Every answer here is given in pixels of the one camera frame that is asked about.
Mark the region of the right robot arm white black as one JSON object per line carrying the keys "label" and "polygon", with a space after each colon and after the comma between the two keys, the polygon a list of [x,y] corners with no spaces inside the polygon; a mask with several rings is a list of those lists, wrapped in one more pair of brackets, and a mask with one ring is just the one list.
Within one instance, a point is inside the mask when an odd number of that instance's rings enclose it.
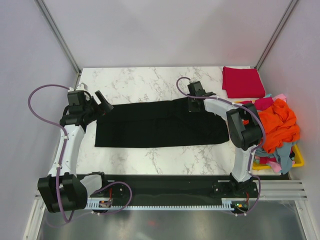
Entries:
{"label": "right robot arm white black", "polygon": [[234,179],[229,184],[229,191],[235,197],[247,191],[246,181],[251,176],[252,158],[265,133],[255,105],[232,103],[219,98],[213,92],[206,92],[200,81],[187,85],[189,110],[206,111],[220,116],[227,123],[229,139],[235,146],[235,160],[231,175]]}

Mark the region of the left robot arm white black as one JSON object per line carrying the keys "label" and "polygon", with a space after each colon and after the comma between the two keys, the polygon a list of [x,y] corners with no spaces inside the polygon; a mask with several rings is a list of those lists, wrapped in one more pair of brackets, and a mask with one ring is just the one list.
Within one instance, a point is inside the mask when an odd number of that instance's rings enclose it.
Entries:
{"label": "left robot arm white black", "polygon": [[77,177],[77,161],[87,126],[108,114],[113,106],[98,90],[91,95],[86,90],[67,93],[68,104],[59,121],[60,152],[46,177],[38,180],[37,187],[50,213],[82,210],[93,193],[99,197],[110,191],[103,173],[88,173],[83,179]]}

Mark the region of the black t shirt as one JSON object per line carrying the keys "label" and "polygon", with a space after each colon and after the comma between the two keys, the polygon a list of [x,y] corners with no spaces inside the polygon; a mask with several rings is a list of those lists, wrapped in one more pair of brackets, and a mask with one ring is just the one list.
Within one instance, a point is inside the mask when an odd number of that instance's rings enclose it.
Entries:
{"label": "black t shirt", "polygon": [[229,141],[227,124],[207,111],[190,112],[187,98],[115,105],[96,122],[97,148],[163,148]]}

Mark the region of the yellow plastic bin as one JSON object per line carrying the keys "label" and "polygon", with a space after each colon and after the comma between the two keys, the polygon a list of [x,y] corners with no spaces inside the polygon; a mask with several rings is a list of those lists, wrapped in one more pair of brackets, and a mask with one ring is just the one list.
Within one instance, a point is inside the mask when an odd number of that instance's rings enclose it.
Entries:
{"label": "yellow plastic bin", "polygon": [[[298,149],[297,141],[295,142],[295,145],[292,147],[292,152],[290,154],[290,157],[292,160],[294,160],[294,164],[293,164],[292,168],[302,167],[304,165],[304,160],[303,160],[303,157]],[[258,162],[256,162],[256,159],[254,157],[252,169],[258,171],[258,170],[266,170],[266,169],[272,169],[272,168],[268,165],[259,164]]]}

